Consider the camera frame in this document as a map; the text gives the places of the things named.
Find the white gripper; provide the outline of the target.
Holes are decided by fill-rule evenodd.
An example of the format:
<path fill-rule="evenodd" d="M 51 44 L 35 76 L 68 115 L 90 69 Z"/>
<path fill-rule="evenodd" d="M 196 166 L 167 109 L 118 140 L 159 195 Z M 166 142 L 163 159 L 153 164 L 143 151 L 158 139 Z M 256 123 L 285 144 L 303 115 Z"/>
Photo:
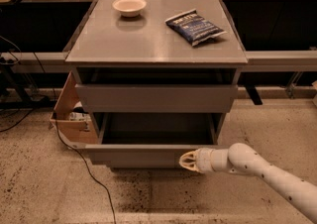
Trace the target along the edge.
<path fill-rule="evenodd" d="M 190 151 L 184 153 L 179 161 L 183 168 L 191 171 L 209 173 L 213 172 L 211 165 L 211 155 L 213 150 L 208 148 L 201 148 L 197 151 Z"/>

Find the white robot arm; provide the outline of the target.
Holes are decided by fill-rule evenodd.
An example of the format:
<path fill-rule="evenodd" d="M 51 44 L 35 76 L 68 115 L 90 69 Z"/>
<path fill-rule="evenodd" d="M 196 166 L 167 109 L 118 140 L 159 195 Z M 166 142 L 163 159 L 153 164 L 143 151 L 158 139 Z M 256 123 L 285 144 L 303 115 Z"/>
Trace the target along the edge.
<path fill-rule="evenodd" d="M 199 148 L 179 158 L 186 169 L 200 173 L 216 171 L 260 178 L 314 224 L 317 223 L 317 187 L 266 161 L 242 143 L 226 149 Z"/>

